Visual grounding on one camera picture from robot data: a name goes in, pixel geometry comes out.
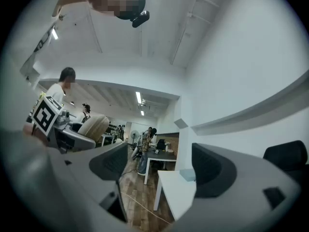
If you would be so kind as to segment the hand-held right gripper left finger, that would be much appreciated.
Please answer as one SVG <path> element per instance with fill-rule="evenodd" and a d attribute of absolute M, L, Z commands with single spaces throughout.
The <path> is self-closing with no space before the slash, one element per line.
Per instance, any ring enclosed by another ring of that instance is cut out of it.
<path fill-rule="evenodd" d="M 127 164 L 126 143 L 63 155 L 49 148 L 48 153 L 75 232 L 128 231 L 119 185 Z"/>

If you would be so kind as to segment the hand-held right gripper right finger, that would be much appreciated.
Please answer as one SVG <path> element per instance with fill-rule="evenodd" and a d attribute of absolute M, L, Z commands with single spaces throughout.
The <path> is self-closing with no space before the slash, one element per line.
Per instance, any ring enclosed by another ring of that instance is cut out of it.
<path fill-rule="evenodd" d="M 192 166 L 193 202 L 171 232 L 267 232 L 301 192 L 273 163 L 217 146 L 192 144 Z"/>

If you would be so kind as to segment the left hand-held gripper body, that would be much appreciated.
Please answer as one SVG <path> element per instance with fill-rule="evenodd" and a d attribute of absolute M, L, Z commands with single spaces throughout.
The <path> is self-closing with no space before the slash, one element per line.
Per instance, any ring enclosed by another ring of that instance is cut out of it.
<path fill-rule="evenodd" d="M 48 147 L 60 149 L 60 133 L 70 123 L 70 113 L 52 96 L 43 96 L 31 116 L 32 136 L 42 139 Z"/>

